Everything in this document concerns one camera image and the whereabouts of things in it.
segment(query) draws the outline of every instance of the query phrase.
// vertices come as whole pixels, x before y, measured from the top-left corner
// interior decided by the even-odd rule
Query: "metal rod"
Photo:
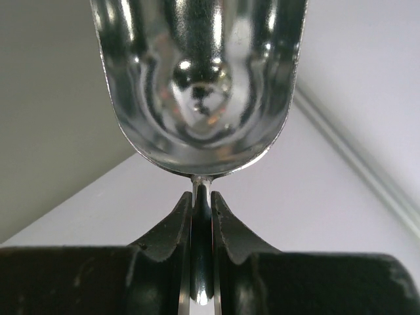
[[[213,297],[213,231],[211,228],[211,178],[192,177],[190,296],[199,305]]]

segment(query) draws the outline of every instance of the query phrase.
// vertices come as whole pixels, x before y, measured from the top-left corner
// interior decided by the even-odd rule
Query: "metal scoop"
[[[192,177],[196,198],[199,190],[207,195],[199,197],[197,224],[193,218],[190,272],[191,295],[204,304],[213,294],[210,182],[256,162],[280,134],[306,0],[91,0],[91,6],[124,135],[153,164]]]

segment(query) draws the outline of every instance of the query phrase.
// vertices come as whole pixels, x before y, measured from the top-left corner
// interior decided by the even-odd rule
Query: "scuff mark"
[[[136,249],[135,253],[133,254],[133,257],[131,258],[129,269],[127,271],[127,276],[125,277],[125,286],[126,287],[129,287],[131,285],[132,280],[133,280],[133,275],[134,275],[134,270],[135,270],[135,266],[136,266],[138,252],[140,252],[139,248]]]
[[[80,286],[80,283],[81,283],[81,277],[82,277],[82,275],[83,275],[83,269],[90,263],[90,262],[92,262],[92,261],[94,261],[94,257],[90,257],[89,259],[87,259],[83,264],[81,264],[80,265],[80,268],[79,268],[79,272],[77,273],[77,276],[76,276],[76,278],[74,278],[74,283],[73,283],[73,286],[74,287],[79,287]],[[88,270],[88,273],[90,273],[91,271],[93,270],[93,268],[91,267],[89,270]]]

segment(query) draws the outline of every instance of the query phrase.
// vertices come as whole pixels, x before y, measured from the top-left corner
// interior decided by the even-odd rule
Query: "curved black edge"
[[[216,314],[420,314],[406,269],[377,254],[281,253],[211,197]]]
[[[191,205],[127,247],[0,249],[0,314],[189,314]]]

